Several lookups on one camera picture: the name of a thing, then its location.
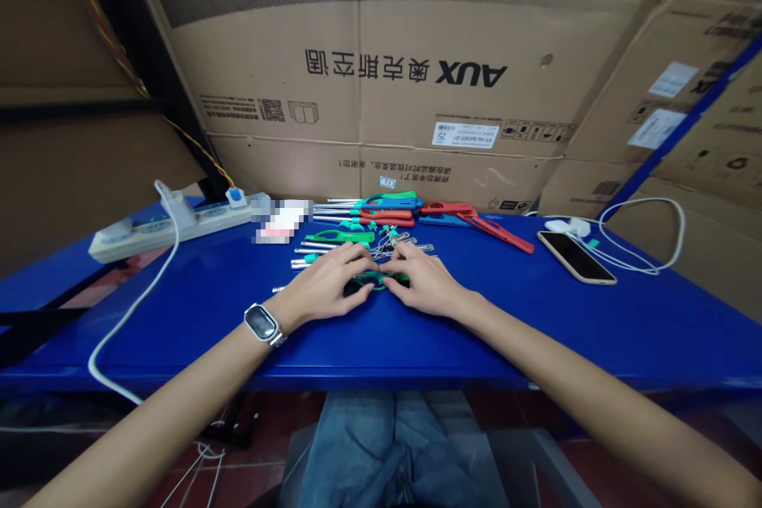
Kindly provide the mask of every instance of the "white label sticker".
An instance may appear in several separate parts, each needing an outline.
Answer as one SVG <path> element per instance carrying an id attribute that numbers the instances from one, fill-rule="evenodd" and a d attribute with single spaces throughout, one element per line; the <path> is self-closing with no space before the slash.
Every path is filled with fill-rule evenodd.
<path id="1" fill-rule="evenodd" d="M 691 81 L 698 70 L 697 67 L 672 62 L 648 92 L 672 99 Z"/>
<path id="2" fill-rule="evenodd" d="M 431 144 L 443 147 L 492 148 L 499 131 L 499 125 L 470 125 L 437 121 Z"/>
<path id="3" fill-rule="evenodd" d="M 677 126 L 683 122 L 686 114 L 670 110 L 656 110 L 651 114 L 642 127 L 637 130 L 629 144 L 637 147 L 659 148 L 659 145 L 672 135 Z"/>

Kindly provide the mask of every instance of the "power strip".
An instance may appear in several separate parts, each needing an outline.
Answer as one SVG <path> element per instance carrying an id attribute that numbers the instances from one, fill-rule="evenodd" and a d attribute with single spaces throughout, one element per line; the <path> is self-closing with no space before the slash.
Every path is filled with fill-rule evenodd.
<path id="1" fill-rule="evenodd" d="M 249 205 L 252 199 L 269 199 L 265 193 L 246 197 Z M 206 234 L 246 224 L 252 221 L 251 208 L 232 209 L 228 204 L 215 203 L 194 209 L 197 225 L 180 230 L 180 241 L 198 238 Z M 149 252 L 175 243 L 175 229 L 168 216 L 156 217 L 144 225 L 133 227 L 125 237 L 108 238 L 97 232 L 87 252 L 101 264 L 124 260 L 130 256 Z"/>

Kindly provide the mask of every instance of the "qr code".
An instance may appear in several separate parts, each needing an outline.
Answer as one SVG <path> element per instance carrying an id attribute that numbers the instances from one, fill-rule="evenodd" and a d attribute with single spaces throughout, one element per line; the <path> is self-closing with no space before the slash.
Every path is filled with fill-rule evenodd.
<path id="1" fill-rule="evenodd" d="M 283 116 L 283 105 L 279 99 L 260 99 L 260 111 L 265 121 L 286 122 Z"/>
<path id="2" fill-rule="evenodd" d="M 614 194 L 621 186 L 617 181 L 603 181 L 593 190 L 593 194 Z"/>

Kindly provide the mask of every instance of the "watch face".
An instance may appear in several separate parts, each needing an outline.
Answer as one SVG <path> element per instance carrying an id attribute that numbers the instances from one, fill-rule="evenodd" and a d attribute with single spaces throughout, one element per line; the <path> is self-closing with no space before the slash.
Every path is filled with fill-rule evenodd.
<path id="1" fill-rule="evenodd" d="M 262 306 L 254 306 L 246 311 L 246 322 L 252 328 L 257 337 L 266 340 L 275 333 L 275 323 L 264 311 Z"/>

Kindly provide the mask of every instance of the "red and yellow wire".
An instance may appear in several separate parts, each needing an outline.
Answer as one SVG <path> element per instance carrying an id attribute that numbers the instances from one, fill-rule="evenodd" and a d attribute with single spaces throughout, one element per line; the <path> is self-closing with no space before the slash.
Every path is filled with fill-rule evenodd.
<path id="1" fill-rule="evenodd" d="M 133 72 L 132 68 L 129 66 L 129 61 L 127 60 L 127 55 L 124 53 L 124 50 L 117 46 L 114 41 L 111 39 L 111 35 L 109 33 L 108 28 L 106 27 L 106 16 L 101 11 L 101 7 L 98 4 L 98 0 L 88 0 L 88 3 L 90 5 L 90 11 L 93 13 L 93 17 L 95 19 L 95 24 L 98 27 L 98 31 L 101 34 L 101 37 L 106 42 L 106 45 L 109 48 L 109 52 L 111 54 L 111 57 L 114 58 L 114 61 L 118 64 L 119 67 L 123 70 L 124 73 L 127 74 L 127 77 L 132 82 L 133 86 L 135 87 L 136 91 L 142 95 L 145 98 L 150 98 L 151 95 L 148 93 L 148 90 L 145 89 L 145 86 L 143 85 L 143 82 L 140 80 L 137 75 Z M 230 178 L 230 175 L 225 171 L 224 168 L 217 162 L 217 160 L 212 157 L 206 149 L 204 149 L 201 144 L 196 141 L 193 137 L 191 137 L 188 133 L 185 132 L 183 128 L 181 128 L 179 125 L 174 123 L 173 121 L 170 121 L 166 116 L 162 115 L 162 119 L 164 119 L 169 125 L 171 125 L 173 128 L 177 129 L 179 133 L 181 133 L 184 137 L 186 137 L 191 143 L 193 143 L 198 149 L 206 155 L 206 157 L 211 161 L 211 163 L 217 168 L 217 170 L 220 172 L 220 175 L 225 177 L 225 180 L 228 181 L 228 184 L 231 188 L 235 188 L 236 185 L 233 182 L 233 179 Z"/>

